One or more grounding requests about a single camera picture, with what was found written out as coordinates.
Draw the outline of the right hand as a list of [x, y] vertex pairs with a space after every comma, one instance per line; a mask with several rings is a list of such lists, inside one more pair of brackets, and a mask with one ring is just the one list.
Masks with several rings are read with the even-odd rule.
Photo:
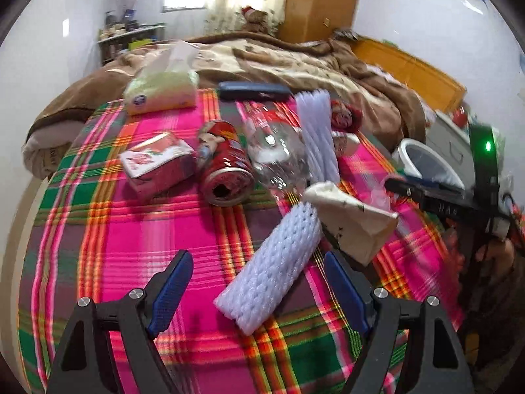
[[[446, 246], [445, 286], [459, 292], [465, 282], [467, 258], [462, 249], [463, 241], [455, 228], [445, 231]], [[487, 295], [524, 295], [524, 257], [522, 250], [509, 238], [495, 237], [473, 253], [474, 264], [479, 264], [480, 274], [475, 276], [473, 291]]]

